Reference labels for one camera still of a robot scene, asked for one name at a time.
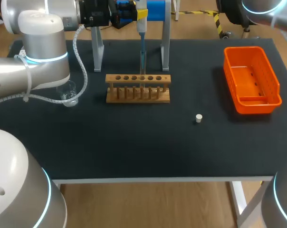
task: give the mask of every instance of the glowing blue ring light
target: glowing blue ring light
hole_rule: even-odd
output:
[[[247,10],[248,12],[253,13],[253,14],[267,14],[267,13],[273,12],[279,8],[283,8],[286,5],[286,3],[287,3],[287,0],[282,0],[276,7],[272,8],[271,10],[264,11],[264,12],[253,12],[253,11],[247,9],[246,6],[244,5],[243,1],[242,1],[242,5],[245,8],[245,10]]]
[[[278,208],[280,209],[281,213],[283,214],[284,218],[287,220],[287,214],[284,212],[283,208],[281,207],[281,204],[279,203],[279,201],[278,201],[278,199],[277,199],[276,178],[277,178],[277,175],[275,175],[275,179],[274,179],[274,181],[273,181],[273,192],[274,192],[274,195],[275,195],[275,199],[276,199],[276,202],[277,202],[277,206],[278,206]]]
[[[31,57],[28,57],[26,56],[26,58],[30,61],[33,61],[33,62],[36,62],[36,63],[47,63],[47,62],[53,62],[53,61],[56,61],[56,60],[60,60],[60,59],[63,59],[67,56],[67,53],[65,53],[64,55],[62,56],[59,56],[59,57],[56,57],[56,58],[47,58],[47,59],[37,59],[37,58],[31,58]]]
[[[50,195],[51,195],[50,180],[49,180],[49,177],[48,177],[47,172],[45,172],[44,169],[43,169],[43,171],[44,171],[44,173],[45,173],[45,175],[46,175],[46,177],[47,177],[47,179],[48,179],[48,200],[47,200],[47,203],[46,203],[46,205],[45,205],[45,208],[44,208],[44,210],[43,210],[43,212],[42,212],[42,214],[41,214],[39,220],[37,221],[37,223],[34,225],[33,228],[37,228],[37,227],[39,226],[39,224],[41,223],[41,221],[43,220],[43,218],[44,218],[44,216],[45,216],[45,214],[46,214],[46,212],[47,212],[47,210],[48,210],[49,202],[50,202]]]

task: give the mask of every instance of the small white cap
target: small white cap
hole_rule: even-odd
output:
[[[200,123],[200,122],[201,122],[201,119],[202,119],[202,115],[201,115],[201,114],[197,114],[197,115],[196,115],[196,122],[197,122],[197,123]]]

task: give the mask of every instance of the clear glass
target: clear glass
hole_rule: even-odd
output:
[[[65,84],[57,87],[57,93],[61,100],[67,100],[77,95],[76,84],[73,81],[67,81]],[[66,107],[73,107],[78,104],[78,98],[71,102],[63,103]]]

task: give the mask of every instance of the zip tie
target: zip tie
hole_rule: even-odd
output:
[[[23,101],[28,102],[29,101],[29,93],[31,91],[31,73],[30,73],[30,69],[29,69],[29,65],[27,63],[27,61],[25,60],[25,58],[21,55],[15,55],[14,58],[20,58],[21,61],[23,62],[25,69],[26,69],[26,74],[28,76],[28,89],[26,91],[26,94],[23,97]]]

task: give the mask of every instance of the orange tray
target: orange tray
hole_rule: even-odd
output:
[[[282,104],[280,84],[261,47],[227,47],[224,71],[240,114],[268,114]]]

